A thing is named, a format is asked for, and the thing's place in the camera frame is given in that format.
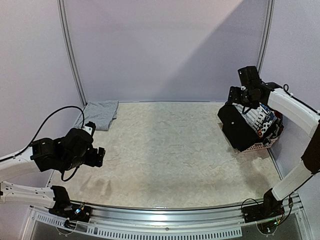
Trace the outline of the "grey tank top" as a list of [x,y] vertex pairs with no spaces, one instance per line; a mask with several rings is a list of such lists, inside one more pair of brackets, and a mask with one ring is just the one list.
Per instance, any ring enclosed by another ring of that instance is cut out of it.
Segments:
[[84,122],[93,122],[96,130],[108,131],[117,118],[118,107],[117,100],[89,101],[84,108]]

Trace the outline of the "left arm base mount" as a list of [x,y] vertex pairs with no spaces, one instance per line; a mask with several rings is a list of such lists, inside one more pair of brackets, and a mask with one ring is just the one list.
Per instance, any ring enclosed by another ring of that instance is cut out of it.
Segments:
[[69,219],[70,221],[80,221],[84,223],[89,222],[92,211],[92,207],[84,203],[56,203],[53,208],[48,209],[48,212],[52,215]]

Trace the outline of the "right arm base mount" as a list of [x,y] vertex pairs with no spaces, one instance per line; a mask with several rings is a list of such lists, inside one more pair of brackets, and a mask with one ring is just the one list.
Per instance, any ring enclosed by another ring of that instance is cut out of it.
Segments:
[[284,217],[285,208],[283,205],[278,205],[275,209],[268,211],[262,204],[247,205],[241,208],[241,213],[245,223],[258,222],[275,217]]

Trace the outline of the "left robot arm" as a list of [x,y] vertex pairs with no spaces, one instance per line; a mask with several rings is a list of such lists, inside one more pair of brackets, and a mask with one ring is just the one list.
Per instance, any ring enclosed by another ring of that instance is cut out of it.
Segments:
[[72,128],[64,137],[33,141],[26,150],[0,161],[1,204],[22,204],[56,209],[63,217],[74,213],[67,190],[62,186],[32,187],[10,183],[13,178],[55,170],[64,175],[81,165],[100,168],[106,154],[93,146],[93,129]]

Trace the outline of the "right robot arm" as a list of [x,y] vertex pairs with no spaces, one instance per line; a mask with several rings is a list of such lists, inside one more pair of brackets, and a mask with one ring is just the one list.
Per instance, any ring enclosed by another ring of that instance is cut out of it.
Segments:
[[231,86],[218,111],[223,134],[231,146],[244,151],[257,142],[277,138],[283,179],[263,195],[258,213],[269,218],[283,200],[320,171],[320,113],[274,82],[253,81]]

